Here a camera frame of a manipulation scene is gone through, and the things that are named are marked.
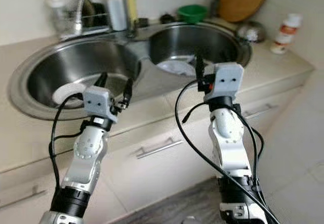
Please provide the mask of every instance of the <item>countertop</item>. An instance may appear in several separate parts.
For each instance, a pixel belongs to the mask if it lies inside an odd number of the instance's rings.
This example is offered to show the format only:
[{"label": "countertop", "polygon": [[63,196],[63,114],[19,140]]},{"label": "countertop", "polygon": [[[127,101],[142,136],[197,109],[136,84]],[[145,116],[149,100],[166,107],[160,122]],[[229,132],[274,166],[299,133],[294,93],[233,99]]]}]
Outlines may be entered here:
[{"label": "countertop", "polygon": [[[0,135],[2,139],[0,151],[0,173],[19,166],[48,158],[48,143],[50,140],[51,121],[34,119],[24,115],[14,108],[7,93],[9,79],[14,70],[28,56],[37,50],[56,42],[55,37],[40,38],[31,41],[0,47],[2,69],[0,72]],[[269,41],[253,45],[251,62],[245,69],[245,74],[238,94],[240,103],[251,102],[274,93],[301,85],[310,75],[313,67],[305,60],[287,52],[285,55],[275,55],[269,50]],[[159,120],[173,117],[174,102],[179,91],[162,96],[135,102],[118,117],[118,124],[111,131],[112,149],[118,149],[113,142],[113,136],[123,132],[149,125]],[[181,109],[186,109],[202,101],[202,95],[191,89],[184,98]],[[79,131],[81,120],[60,121],[57,136]],[[71,149],[71,140],[60,141],[57,151]]]}]

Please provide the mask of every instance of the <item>floor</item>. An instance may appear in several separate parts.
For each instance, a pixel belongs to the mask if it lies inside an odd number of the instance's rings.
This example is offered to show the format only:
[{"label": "floor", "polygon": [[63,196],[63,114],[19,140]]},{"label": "floor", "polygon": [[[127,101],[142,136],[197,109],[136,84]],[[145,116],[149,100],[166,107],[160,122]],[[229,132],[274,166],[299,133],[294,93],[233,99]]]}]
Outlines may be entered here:
[{"label": "floor", "polygon": [[212,178],[114,224],[180,224],[187,216],[194,216],[203,224],[224,224],[219,203],[217,180]]}]

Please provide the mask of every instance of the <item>stainless steel sink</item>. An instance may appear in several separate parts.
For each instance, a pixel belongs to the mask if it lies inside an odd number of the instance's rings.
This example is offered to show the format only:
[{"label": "stainless steel sink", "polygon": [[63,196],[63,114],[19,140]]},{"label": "stainless steel sink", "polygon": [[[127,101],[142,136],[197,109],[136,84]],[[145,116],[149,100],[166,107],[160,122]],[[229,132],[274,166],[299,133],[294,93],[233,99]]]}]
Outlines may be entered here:
[{"label": "stainless steel sink", "polygon": [[[23,112],[41,119],[52,119],[58,105],[53,93],[71,82],[93,85],[100,73],[107,72],[106,87],[114,96],[123,92],[128,78],[136,81],[141,62],[124,45],[106,39],[81,39],[48,47],[34,54],[12,78],[11,99]],[[62,118],[84,117],[78,100],[66,107]]]},{"label": "stainless steel sink", "polygon": [[[194,70],[193,56],[199,52],[207,67],[226,61],[246,66],[251,55],[250,46],[236,40],[231,30],[208,23],[151,26],[140,29],[136,39],[129,41],[119,32],[40,50],[12,75],[11,102],[29,116],[52,120],[58,107],[53,93],[67,83],[92,85],[100,73],[106,72],[106,87],[118,97],[127,79],[132,78],[135,81],[132,102],[135,102],[177,90],[193,80],[193,74],[184,76],[161,70],[157,66],[161,62],[187,63]],[[69,102],[60,119],[85,117],[81,106],[80,101]]]},{"label": "stainless steel sink", "polygon": [[149,39],[149,54],[152,62],[161,69],[172,70],[168,65],[187,63],[194,72],[194,55],[200,53],[205,65],[222,62],[238,62],[246,66],[250,59],[249,47],[236,40],[228,30],[215,29],[214,26],[176,25],[168,27]]}]

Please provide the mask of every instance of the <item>drawer handle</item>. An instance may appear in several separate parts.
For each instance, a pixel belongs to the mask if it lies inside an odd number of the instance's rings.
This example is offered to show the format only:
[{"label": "drawer handle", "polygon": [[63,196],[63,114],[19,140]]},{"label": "drawer handle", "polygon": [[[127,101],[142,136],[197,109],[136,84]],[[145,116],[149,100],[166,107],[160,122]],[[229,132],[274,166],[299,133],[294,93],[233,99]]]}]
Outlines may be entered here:
[{"label": "drawer handle", "polygon": [[269,112],[269,111],[279,107],[278,105],[271,105],[271,104],[266,104],[265,106],[266,106],[266,109],[260,110],[256,113],[249,113],[249,111],[244,111],[245,119],[252,119],[252,118],[258,117],[261,114],[264,114],[266,112]]},{"label": "drawer handle", "polygon": [[4,208],[6,208],[6,207],[9,207],[9,206],[13,206],[13,205],[15,205],[15,204],[18,204],[18,203],[20,203],[20,202],[22,202],[22,201],[25,201],[25,200],[28,200],[28,199],[33,199],[33,198],[38,197],[38,196],[46,195],[46,194],[48,193],[47,190],[42,190],[42,191],[36,192],[36,188],[35,188],[35,187],[33,187],[32,189],[33,189],[33,193],[32,193],[31,195],[26,196],[26,197],[24,197],[24,198],[21,198],[21,199],[19,199],[19,200],[15,200],[15,201],[10,202],[10,203],[8,203],[8,204],[5,204],[5,205],[3,205],[3,206],[0,206],[0,210],[4,209]]},{"label": "drawer handle", "polygon": [[154,154],[154,153],[157,153],[157,152],[163,151],[163,150],[165,150],[165,149],[167,149],[167,148],[174,147],[174,146],[179,145],[179,144],[182,144],[182,143],[184,143],[183,140],[179,140],[179,141],[176,141],[176,142],[173,142],[173,141],[172,141],[170,144],[164,145],[164,146],[162,146],[162,147],[156,148],[156,149],[154,149],[154,150],[152,150],[152,151],[148,151],[148,152],[146,152],[143,148],[141,148],[141,150],[142,150],[143,152],[140,153],[140,154],[138,154],[138,155],[136,155],[136,158],[137,158],[137,159],[141,159],[141,158],[143,158],[143,157],[147,157],[147,156],[149,156],[149,155],[152,155],[152,154]]}]

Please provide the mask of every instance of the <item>yellow bottle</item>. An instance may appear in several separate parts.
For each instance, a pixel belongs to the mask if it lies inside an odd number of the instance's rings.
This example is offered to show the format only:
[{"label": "yellow bottle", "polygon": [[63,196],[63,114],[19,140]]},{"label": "yellow bottle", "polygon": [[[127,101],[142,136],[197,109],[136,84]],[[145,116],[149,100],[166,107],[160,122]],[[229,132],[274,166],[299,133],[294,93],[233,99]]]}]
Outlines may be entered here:
[{"label": "yellow bottle", "polygon": [[134,21],[137,20],[137,8],[136,8],[136,0],[127,0],[127,5],[129,8],[129,16],[132,21],[132,25],[134,25]]}]

